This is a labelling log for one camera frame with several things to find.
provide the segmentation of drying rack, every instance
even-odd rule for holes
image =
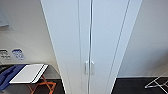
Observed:
[[[168,91],[166,91],[166,90],[163,88],[163,86],[165,86],[165,87],[168,88],[168,85],[167,85],[168,80],[165,81],[165,82],[163,82],[162,84],[159,84],[159,83],[157,82],[157,80],[159,80],[161,77],[163,77],[167,72],[168,72],[168,71],[166,71],[165,73],[163,73],[162,75],[160,75],[159,77],[157,77],[156,79],[154,79],[153,81],[151,81],[149,84],[147,84],[147,85],[145,86],[145,88],[160,87],[166,94],[168,94]]]

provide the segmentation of white cabinet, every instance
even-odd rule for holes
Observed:
[[[8,23],[7,23],[4,15],[2,14],[2,11],[0,10],[0,27],[7,26],[7,25],[8,25]]]
[[[141,0],[41,3],[66,94],[110,94]]]

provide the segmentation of white wall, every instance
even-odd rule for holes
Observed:
[[[159,76],[168,70],[168,0],[143,0],[118,77]]]
[[[0,49],[8,50],[12,57],[12,60],[0,58],[0,61],[3,64],[46,63],[58,71],[40,0],[0,0],[0,9],[9,23],[7,27],[0,27]],[[12,50],[16,48],[23,51],[25,60],[13,56]],[[46,73],[55,73],[54,68],[50,66]]]

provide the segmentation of floor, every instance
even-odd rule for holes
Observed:
[[[159,87],[144,88],[155,78],[123,78],[117,79],[112,94],[166,94]],[[161,84],[168,78],[161,78]]]
[[[145,89],[144,86],[155,78],[118,78],[116,80],[114,89],[111,94],[166,94],[159,87]],[[159,83],[164,82],[168,78],[162,78]],[[53,94],[65,94],[61,79],[51,80],[57,83]],[[20,87],[16,92],[12,93],[0,93],[0,94],[30,94],[29,90],[23,89],[24,85]],[[49,90],[47,86],[39,86],[34,94],[48,94]]]

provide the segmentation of door handle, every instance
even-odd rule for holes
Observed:
[[[93,61],[91,62],[90,69],[91,69],[90,74],[94,75],[95,74],[95,68],[94,68],[94,62]]]
[[[88,63],[88,61],[85,62],[85,74],[86,75],[89,74],[89,63]]]

